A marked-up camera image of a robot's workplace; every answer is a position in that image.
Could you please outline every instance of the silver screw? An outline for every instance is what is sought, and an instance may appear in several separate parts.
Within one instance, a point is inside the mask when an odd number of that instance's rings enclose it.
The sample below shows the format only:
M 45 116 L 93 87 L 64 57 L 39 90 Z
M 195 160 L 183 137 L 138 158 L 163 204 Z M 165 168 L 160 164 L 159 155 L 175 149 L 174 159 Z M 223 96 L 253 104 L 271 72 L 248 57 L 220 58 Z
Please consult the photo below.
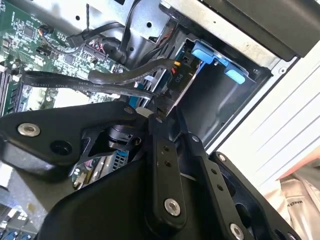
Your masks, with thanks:
M 162 120 L 160 118 L 156 117 L 155 120 L 162 124 Z
M 196 136 L 192 136 L 192 139 L 193 139 L 193 141 L 195 141 L 195 142 L 199 142 L 199 138 L 197 138 Z
M 288 236 L 291 240 L 297 240 L 295 236 L 293 236 L 290 232 L 288 232 Z
M 134 111 L 130 108 L 130 107 L 125 107 L 124 110 L 128 113 L 128 114 L 133 114 Z
M 238 227 L 237 224 L 231 223 L 230 224 L 230 230 L 232 232 L 232 234 L 235 236 L 236 239 L 238 240 L 244 240 L 245 239 L 245 235 L 242 232 L 241 228 Z
M 32 123 L 22 123 L 18 126 L 18 132 L 26 137 L 36 137 L 40 134 L 40 128 Z
M 218 158 L 219 158 L 222 162 L 225 162 L 225 161 L 226 161 L 225 156 L 223 156 L 223 155 L 221 155 L 221 154 L 218 155 Z
M 285 74 L 287 72 L 287 68 L 282 67 L 279 69 L 279 74 Z
M 181 213 L 179 204 L 172 198 L 168 198 L 164 201 L 164 208 L 170 215 L 174 217 L 179 216 Z

